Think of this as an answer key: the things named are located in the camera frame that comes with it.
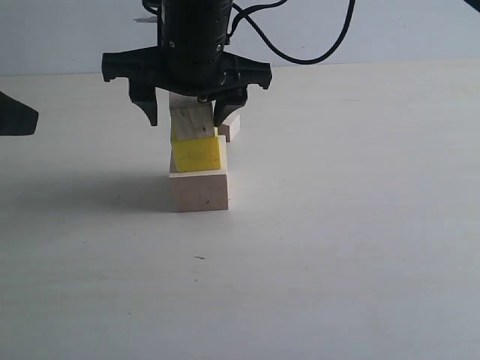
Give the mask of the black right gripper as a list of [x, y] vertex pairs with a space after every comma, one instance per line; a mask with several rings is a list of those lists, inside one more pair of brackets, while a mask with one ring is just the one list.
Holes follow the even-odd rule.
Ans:
[[157, 12], [157, 44], [105, 52], [105, 81], [128, 79], [130, 101], [158, 125], [156, 88], [214, 100], [214, 126], [221, 126], [248, 101], [249, 85], [267, 89], [270, 64], [227, 52], [231, 1], [149, 1]]

